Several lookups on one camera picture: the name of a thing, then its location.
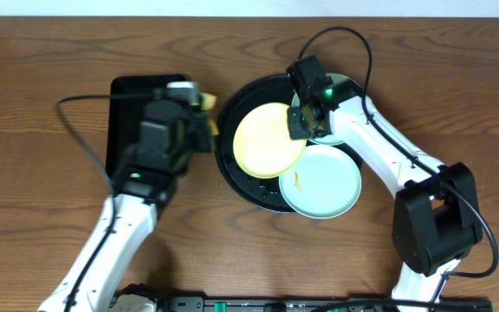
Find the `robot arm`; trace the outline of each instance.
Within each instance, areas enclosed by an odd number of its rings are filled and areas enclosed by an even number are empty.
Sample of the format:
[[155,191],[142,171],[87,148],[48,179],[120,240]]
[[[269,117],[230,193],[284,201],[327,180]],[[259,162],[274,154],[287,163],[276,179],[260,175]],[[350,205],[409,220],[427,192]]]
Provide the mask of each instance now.
[[[470,248],[482,239],[481,225],[456,198],[448,194],[429,173],[412,164],[389,142],[367,115],[398,146],[450,181],[478,211],[475,181],[469,169],[457,163],[447,167],[428,155],[392,126],[366,98],[353,81],[334,84],[314,55],[299,60],[287,70],[300,100],[299,107],[288,110],[288,130],[292,139],[333,135],[355,150],[375,171],[395,198],[392,239],[404,260],[399,282],[393,289],[395,299],[437,301],[442,274],[453,270]],[[432,209],[431,201],[444,204]],[[399,307],[402,311],[425,309]]]
[[[75,264],[39,311],[61,312],[69,301],[72,311],[109,310],[120,279],[136,250],[155,229],[160,212],[176,191],[178,177],[187,171],[191,156],[211,152],[212,132],[203,110],[213,105],[214,97],[200,94],[194,82],[171,82],[166,88],[154,90],[153,99],[143,107],[139,138],[123,152],[113,172],[113,189],[119,194],[114,198],[115,213],[110,197]],[[110,229],[113,216],[114,227]],[[89,263],[108,231],[111,234],[107,241]],[[85,275],[75,289],[82,271]],[[138,299],[141,302],[126,302],[128,309],[155,311],[155,302]],[[120,308],[121,302],[113,306],[114,310]]]
[[[427,155],[413,145],[386,121],[368,97],[366,104],[367,110],[374,114],[379,125],[387,133],[432,170],[438,172],[438,168],[443,165],[440,160]],[[339,108],[330,114],[330,125],[333,135],[346,142],[361,156],[382,179],[393,197],[396,197],[396,193],[405,188],[407,181],[424,181],[430,177],[428,173],[413,166],[410,160],[386,141],[370,123],[366,122],[359,96],[354,96],[340,103]],[[459,261],[459,259],[454,259],[445,263],[437,269],[435,274],[428,277],[413,271],[404,263],[398,284],[392,291],[392,298],[424,302],[432,300],[442,278],[442,273],[453,270]],[[410,307],[400,307],[399,309],[402,312],[425,311],[425,309]]]
[[[113,234],[84,276],[73,303],[73,311],[109,310],[109,303],[134,253],[157,224],[155,204],[145,204],[141,197],[121,194],[115,198],[115,204],[117,220]],[[75,264],[53,294],[42,303],[39,311],[63,311],[64,303],[76,279],[107,230],[112,214],[111,198],[108,198],[103,205],[100,219]]]

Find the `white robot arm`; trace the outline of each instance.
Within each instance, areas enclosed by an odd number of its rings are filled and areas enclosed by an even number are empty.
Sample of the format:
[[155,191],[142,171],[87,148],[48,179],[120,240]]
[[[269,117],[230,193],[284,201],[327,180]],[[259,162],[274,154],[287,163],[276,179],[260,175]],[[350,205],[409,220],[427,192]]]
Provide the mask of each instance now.
[[[113,232],[84,276],[73,302],[73,311],[109,310],[109,303],[134,253],[157,224],[158,210],[155,204],[145,204],[141,197],[121,194],[115,198],[115,204],[117,213]],[[75,264],[38,311],[63,311],[73,285],[101,241],[112,215],[111,198],[107,198],[99,222]],[[153,302],[146,300],[138,305],[144,308],[141,311],[154,311],[150,308],[155,307]]]
[[[374,114],[377,123],[409,153],[418,157],[435,172],[443,163],[429,156],[413,145],[402,133],[392,126],[382,115],[369,97],[366,98],[367,110]],[[353,98],[340,103],[339,108],[330,114],[330,125],[333,135],[346,142],[382,179],[393,195],[405,188],[407,181],[423,181],[430,175],[414,166],[408,158],[386,141],[372,124],[366,120],[361,98]],[[392,291],[392,298],[418,300],[428,302],[434,296],[442,278],[441,274],[453,270],[460,260],[452,260],[438,268],[437,273],[426,277],[411,270],[405,263],[399,281]],[[421,308],[399,307],[402,312],[426,311]]]

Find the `black tray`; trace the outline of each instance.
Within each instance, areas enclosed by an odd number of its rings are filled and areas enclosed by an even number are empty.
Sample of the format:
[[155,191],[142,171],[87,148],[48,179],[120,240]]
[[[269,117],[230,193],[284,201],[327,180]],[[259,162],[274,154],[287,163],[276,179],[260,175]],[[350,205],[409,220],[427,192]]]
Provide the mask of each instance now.
[[[151,94],[156,88],[164,88],[169,82],[188,81],[187,75],[143,75],[117,77],[111,83],[111,94]],[[139,140],[139,122],[147,99],[123,99],[109,102],[109,126],[107,129],[107,160],[105,170],[112,177],[122,157],[131,144]]]
[[[243,117],[254,108],[270,102],[290,104],[294,89],[287,75],[271,75],[253,81],[238,91],[226,103],[217,126],[219,137],[216,142],[215,158],[224,178],[232,189],[250,203],[275,212],[295,212],[284,200],[278,185],[278,178],[258,179],[246,174],[234,159],[232,143],[234,134]],[[347,144],[335,146],[347,153],[361,168],[363,159]]]

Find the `food residue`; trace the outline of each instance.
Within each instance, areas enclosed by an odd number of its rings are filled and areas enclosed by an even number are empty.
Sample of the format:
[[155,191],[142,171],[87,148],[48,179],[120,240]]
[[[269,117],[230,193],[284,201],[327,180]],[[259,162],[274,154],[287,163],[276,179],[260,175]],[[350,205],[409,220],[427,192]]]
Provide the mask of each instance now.
[[295,189],[301,192],[300,180],[298,179],[298,172],[295,172]]

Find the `plate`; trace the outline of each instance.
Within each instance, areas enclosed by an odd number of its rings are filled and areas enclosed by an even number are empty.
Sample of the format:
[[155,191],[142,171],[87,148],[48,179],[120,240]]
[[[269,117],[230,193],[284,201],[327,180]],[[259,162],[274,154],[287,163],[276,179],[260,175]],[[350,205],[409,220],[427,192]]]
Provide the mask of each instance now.
[[243,117],[234,134],[232,149],[237,164],[259,179],[278,177],[300,158],[307,140],[292,140],[288,109],[284,103],[264,104]]
[[334,218],[348,211],[361,193],[360,169],[332,146],[307,146],[298,162],[279,177],[284,200],[310,218]]
[[294,213],[282,198],[278,177],[254,178],[237,164],[232,148],[242,119],[256,107],[270,102],[290,103],[294,89],[286,74],[271,75],[250,82],[224,105],[217,120],[219,135],[215,144],[218,168],[229,186],[250,203],[269,211]]

